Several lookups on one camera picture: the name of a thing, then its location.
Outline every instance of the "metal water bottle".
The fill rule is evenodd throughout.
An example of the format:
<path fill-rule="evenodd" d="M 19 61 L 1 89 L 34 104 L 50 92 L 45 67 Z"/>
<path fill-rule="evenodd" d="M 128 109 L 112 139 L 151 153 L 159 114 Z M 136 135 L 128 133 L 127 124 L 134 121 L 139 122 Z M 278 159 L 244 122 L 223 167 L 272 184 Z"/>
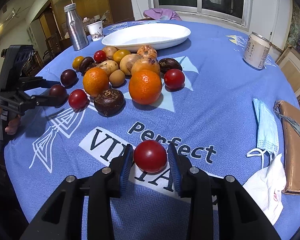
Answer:
<path fill-rule="evenodd" d="M 89 45 L 84 30 L 83 22 L 76 10 L 76 4 L 72 3 L 64 7 L 67 18 L 67 29 L 74 50 L 80 50 Z"/>

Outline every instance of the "window frame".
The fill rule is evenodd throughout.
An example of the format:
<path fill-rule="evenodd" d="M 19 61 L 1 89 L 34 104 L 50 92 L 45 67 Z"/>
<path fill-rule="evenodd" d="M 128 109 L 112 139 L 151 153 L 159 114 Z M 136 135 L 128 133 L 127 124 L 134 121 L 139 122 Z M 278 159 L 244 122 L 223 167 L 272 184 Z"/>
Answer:
<path fill-rule="evenodd" d="M 155 8 L 165 8 L 165 9 L 171 9 L 174 11 L 180 11 L 180 12 L 190 12 L 195 13 L 198 16 L 210 16 L 210 17 L 216 17 L 222 20 L 226 20 L 231 23 L 239 24 L 243 27 L 249 28 L 250 25 L 250 19 L 251 19 L 251 11 L 252 11 L 252 0 L 243 0 L 243 13 L 242 13 L 242 19 L 213 11 L 208 9 L 202 8 L 202 0 L 197 0 L 197 7 L 190 7 L 190 6 L 181 6 L 181 5 L 159 5 L 159 0 L 153 0 L 154 7 Z"/>

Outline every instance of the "picture frame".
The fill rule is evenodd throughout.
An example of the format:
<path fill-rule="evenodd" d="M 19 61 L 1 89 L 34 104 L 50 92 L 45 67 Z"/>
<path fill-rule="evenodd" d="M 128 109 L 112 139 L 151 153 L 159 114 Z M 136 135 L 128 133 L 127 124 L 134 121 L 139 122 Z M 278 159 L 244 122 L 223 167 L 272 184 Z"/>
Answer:
<path fill-rule="evenodd" d="M 291 85 L 300 104 L 300 54 L 289 46 L 276 63 Z"/>

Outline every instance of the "purple cloth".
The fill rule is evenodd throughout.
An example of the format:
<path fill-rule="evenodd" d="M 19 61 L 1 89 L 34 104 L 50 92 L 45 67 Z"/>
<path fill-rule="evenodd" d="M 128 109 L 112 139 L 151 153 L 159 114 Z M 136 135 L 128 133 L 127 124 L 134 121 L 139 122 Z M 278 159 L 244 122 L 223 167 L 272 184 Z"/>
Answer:
<path fill-rule="evenodd" d="M 151 8 L 143 12 L 144 16 L 148 16 L 154 20 L 178 20 L 182 21 L 180 16 L 173 10 L 161 9 L 161 8 Z"/>

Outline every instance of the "paper cup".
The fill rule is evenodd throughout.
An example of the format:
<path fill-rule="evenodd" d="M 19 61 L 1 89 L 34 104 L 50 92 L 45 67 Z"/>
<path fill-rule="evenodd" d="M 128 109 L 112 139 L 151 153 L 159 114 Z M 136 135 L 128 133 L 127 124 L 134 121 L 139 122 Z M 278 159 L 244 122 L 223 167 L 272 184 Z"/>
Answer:
<path fill-rule="evenodd" d="M 103 38 L 102 21 L 87 25 L 92 41 L 98 41 Z"/>

